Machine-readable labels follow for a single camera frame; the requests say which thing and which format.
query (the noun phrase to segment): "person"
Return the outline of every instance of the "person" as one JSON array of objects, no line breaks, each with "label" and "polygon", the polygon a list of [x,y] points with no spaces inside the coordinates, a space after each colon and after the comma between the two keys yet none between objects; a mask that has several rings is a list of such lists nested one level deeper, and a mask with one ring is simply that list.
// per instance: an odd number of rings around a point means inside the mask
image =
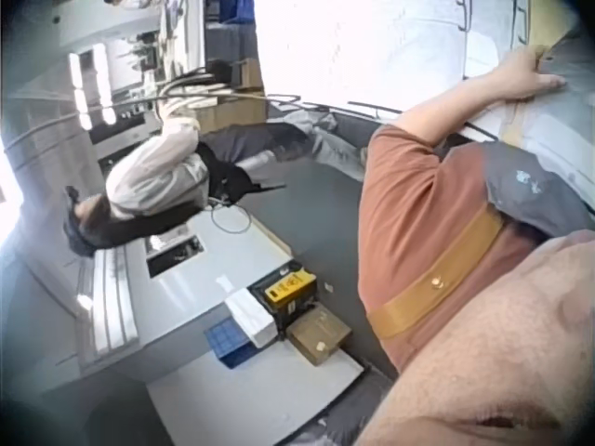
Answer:
[{"label": "person", "polygon": [[491,72],[406,111],[370,140],[359,294],[400,373],[474,296],[542,242],[593,229],[578,195],[528,152],[471,142],[441,162],[432,150],[495,102],[562,88],[563,78],[538,72],[544,52],[513,51]]},{"label": "person", "polygon": [[355,147],[333,135],[327,111],[294,111],[254,125],[200,134],[190,117],[165,120],[150,138],[110,172],[103,193],[81,200],[66,190],[64,233],[73,252],[98,249],[172,230],[213,203],[231,205],[262,188],[279,163],[310,157],[357,180],[364,167]]},{"label": "person", "polygon": [[417,355],[357,444],[570,444],[595,402],[594,260],[595,233],[574,232],[480,292]]}]

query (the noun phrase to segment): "cable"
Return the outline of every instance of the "cable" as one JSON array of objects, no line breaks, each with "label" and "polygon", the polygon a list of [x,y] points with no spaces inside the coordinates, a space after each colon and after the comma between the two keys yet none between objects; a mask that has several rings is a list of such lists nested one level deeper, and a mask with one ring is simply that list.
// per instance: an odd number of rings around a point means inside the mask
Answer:
[{"label": "cable", "polygon": [[218,200],[217,198],[209,197],[208,200],[209,200],[209,204],[211,205],[211,221],[218,229],[220,229],[223,232],[226,232],[228,234],[239,235],[239,234],[246,234],[252,227],[252,215],[250,215],[250,213],[248,211],[246,211],[242,206],[235,203],[234,206],[237,207],[238,209],[242,209],[245,216],[248,217],[248,224],[246,225],[245,228],[243,228],[241,230],[226,230],[221,225],[219,225],[219,223],[217,221],[215,221],[215,211],[218,211],[219,209],[226,207],[228,204],[221,200]]},{"label": "cable", "polygon": [[[296,100],[300,99],[300,96],[294,96],[294,95],[276,95],[276,96],[289,96],[291,98],[294,98],[294,100],[283,100],[283,99],[276,99],[276,98],[270,98],[268,96],[258,96],[258,95],[250,95],[247,93],[216,93],[216,92],[212,92],[212,93],[185,93],[185,94],[171,94],[171,95],[167,95],[167,96],[153,96],[153,97],[148,97],[148,98],[139,98],[139,99],[129,99],[129,100],[124,100],[122,102],[117,102],[114,103],[110,106],[101,106],[101,105],[96,105],[93,107],[89,107],[88,112],[97,112],[103,109],[110,109],[110,108],[118,108],[118,107],[124,107],[127,105],[136,105],[136,104],[143,104],[145,102],[155,102],[157,100],[165,100],[165,99],[170,99],[170,98],[237,98],[237,99],[255,99],[255,100],[263,100],[265,102],[272,102],[272,103],[280,103],[280,104],[287,104],[287,105],[293,105],[295,107],[298,107],[302,110],[308,110],[308,107],[305,107],[301,104],[296,103]],[[17,144],[19,144],[21,141],[23,141],[24,139],[28,138],[31,135],[34,135],[35,133],[38,133],[46,128],[49,128],[53,125],[58,125],[61,123],[64,123],[66,121],[70,121],[71,119],[75,119],[79,117],[79,112],[74,112],[71,114],[67,114],[65,116],[62,116],[58,119],[52,119],[50,121],[46,121],[43,124],[40,124],[36,127],[30,128],[29,130],[27,130],[26,132],[22,133],[21,135],[19,135],[18,137],[14,138],[12,141],[10,141],[8,144],[6,144],[5,146],[5,151],[8,152],[10,151],[14,146],[16,146]]]}]

